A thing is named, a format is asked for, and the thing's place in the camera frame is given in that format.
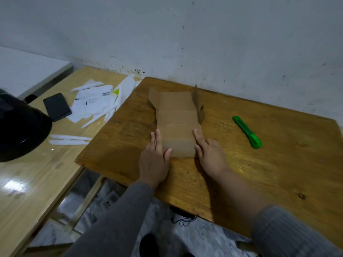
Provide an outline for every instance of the gray sweater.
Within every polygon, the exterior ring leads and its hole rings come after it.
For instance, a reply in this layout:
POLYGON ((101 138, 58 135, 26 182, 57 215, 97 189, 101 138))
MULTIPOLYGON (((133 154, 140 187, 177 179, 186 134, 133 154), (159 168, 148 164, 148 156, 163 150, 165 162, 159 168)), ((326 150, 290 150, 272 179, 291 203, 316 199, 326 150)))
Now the gray sweater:
MULTIPOLYGON (((147 184, 133 183, 63 256, 130 257, 153 196, 147 184)), ((343 257, 320 233, 277 206, 259 213, 251 238, 263 256, 343 257)))

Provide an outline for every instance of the green utility knife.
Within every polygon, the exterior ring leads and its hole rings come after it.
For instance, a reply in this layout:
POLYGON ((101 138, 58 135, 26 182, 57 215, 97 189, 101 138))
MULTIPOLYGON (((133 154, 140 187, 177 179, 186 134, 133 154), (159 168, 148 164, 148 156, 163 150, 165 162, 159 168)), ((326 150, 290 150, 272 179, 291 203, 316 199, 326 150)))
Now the green utility knife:
POLYGON ((249 127, 242 121, 242 119, 239 116, 234 116, 232 117, 232 119, 246 134, 253 148, 258 149, 262 146, 261 140, 257 138, 257 136, 249 129, 249 127))

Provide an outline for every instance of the cardboard box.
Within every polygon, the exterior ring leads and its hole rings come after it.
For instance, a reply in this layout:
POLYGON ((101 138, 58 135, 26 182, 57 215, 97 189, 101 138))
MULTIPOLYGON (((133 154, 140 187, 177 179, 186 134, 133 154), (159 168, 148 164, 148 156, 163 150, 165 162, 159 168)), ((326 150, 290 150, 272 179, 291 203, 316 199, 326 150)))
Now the cardboard box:
POLYGON ((172 148, 172 158, 194 158, 196 141, 192 130, 202 133, 201 123, 205 118, 197 86, 192 92, 159 92, 150 88, 148 98, 156 109, 163 152, 172 148))

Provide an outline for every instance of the person's left hand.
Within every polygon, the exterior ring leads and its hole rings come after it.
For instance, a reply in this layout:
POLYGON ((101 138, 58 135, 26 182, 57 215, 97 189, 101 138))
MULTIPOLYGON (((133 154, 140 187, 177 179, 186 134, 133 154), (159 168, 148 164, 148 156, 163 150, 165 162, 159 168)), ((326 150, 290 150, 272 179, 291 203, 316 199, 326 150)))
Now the person's left hand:
POLYGON ((162 136, 159 129, 156 129, 156 138, 152 132, 151 142, 145 147, 139 158, 139 178, 137 181, 147 183, 156 189, 168 174, 171 153, 172 150, 168 149, 163 157, 162 136))

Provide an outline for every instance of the hand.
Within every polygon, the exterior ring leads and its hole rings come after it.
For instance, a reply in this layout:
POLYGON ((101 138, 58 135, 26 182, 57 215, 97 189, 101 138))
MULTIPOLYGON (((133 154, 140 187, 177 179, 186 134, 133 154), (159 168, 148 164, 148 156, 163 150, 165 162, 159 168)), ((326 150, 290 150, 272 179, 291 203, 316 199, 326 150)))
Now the hand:
POLYGON ((194 147, 198 153, 201 166, 209 176, 218 181, 222 173, 229 171, 224 151, 216 140, 205 139, 198 134, 196 129, 194 136, 198 143, 194 147))
POLYGON ((139 158, 139 179, 156 189, 160 182, 164 181, 169 171, 171 149, 168 149, 163 157, 162 136, 159 129, 155 134, 151 133, 151 142, 142 151, 139 158))

